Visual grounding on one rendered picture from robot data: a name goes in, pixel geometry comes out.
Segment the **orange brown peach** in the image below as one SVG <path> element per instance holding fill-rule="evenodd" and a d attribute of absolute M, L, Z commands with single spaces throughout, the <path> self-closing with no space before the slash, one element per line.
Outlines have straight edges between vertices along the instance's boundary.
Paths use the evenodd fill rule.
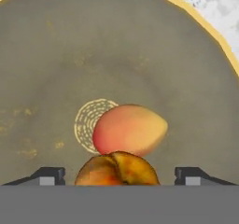
<path fill-rule="evenodd" d="M 143 158 L 116 151 L 88 160 L 79 170 L 76 186 L 159 185 L 154 168 Z"/>

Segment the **pink yellow mango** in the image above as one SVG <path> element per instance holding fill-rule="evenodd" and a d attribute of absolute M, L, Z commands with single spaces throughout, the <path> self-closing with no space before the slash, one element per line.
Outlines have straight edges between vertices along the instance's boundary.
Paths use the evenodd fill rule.
<path fill-rule="evenodd" d="M 138 156 L 151 152 L 164 138 L 167 121 L 140 105 L 120 105 L 96 123 L 92 141 L 100 154 L 126 151 Z"/>

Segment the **grey plate with yellow rim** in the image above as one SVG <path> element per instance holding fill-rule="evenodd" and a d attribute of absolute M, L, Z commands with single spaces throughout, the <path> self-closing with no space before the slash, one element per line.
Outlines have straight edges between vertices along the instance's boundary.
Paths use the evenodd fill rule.
<path fill-rule="evenodd" d="M 0 0 L 0 184 L 89 159 L 77 116 L 137 104 L 169 130 L 162 183 L 198 166 L 239 183 L 239 76 L 204 21 L 168 0 Z"/>

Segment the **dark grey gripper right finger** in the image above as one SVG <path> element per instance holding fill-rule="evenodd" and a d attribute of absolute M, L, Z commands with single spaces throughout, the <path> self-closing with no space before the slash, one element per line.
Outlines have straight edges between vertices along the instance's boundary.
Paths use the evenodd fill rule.
<path fill-rule="evenodd" d="M 176 167 L 175 177 L 178 186 L 233 186 L 233 183 L 213 177 L 199 167 Z"/>

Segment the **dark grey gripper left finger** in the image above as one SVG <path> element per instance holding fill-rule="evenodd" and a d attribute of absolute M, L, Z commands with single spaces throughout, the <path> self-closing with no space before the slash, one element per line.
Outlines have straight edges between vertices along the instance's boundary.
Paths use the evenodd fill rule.
<path fill-rule="evenodd" d="M 65 169 L 63 167 L 41 167 L 32 175 L 6 183 L 6 186 L 64 186 L 64 176 Z"/>

